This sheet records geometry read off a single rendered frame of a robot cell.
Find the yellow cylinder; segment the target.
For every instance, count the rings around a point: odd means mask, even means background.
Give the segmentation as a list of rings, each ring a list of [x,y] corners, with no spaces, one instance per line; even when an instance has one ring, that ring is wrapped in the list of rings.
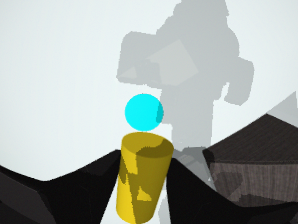
[[[126,133],[121,140],[116,210],[129,224],[146,224],[164,186],[174,145],[152,132]]]

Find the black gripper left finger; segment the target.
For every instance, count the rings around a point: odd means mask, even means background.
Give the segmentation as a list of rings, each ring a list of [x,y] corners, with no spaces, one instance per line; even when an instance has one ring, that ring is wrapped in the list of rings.
[[[48,181],[0,165],[0,201],[39,224],[101,224],[117,184],[120,156],[116,149]]]

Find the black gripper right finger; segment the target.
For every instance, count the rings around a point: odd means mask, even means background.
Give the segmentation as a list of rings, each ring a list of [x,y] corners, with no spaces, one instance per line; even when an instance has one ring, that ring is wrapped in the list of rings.
[[[170,224],[285,224],[298,213],[298,202],[281,205],[235,205],[210,188],[177,159],[166,172]]]

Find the cyan circle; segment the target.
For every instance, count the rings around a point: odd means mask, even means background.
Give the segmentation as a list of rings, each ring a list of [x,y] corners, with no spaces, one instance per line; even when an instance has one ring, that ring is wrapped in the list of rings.
[[[156,128],[162,120],[162,107],[156,97],[145,95],[134,96],[125,109],[126,121],[137,131],[148,132]]]

